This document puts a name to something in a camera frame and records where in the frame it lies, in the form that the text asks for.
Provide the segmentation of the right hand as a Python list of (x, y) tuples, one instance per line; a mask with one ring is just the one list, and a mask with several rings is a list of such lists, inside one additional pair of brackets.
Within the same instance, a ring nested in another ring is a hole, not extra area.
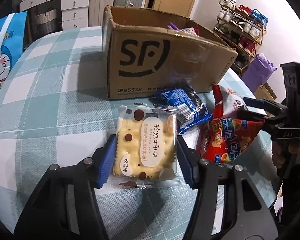
[[(295, 164), (300, 164), (300, 144), (290, 144), (288, 151), (296, 155)], [(283, 150), (278, 142), (272, 142), (272, 162), (276, 168), (282, 168), (286, 159), (283, 157)]]

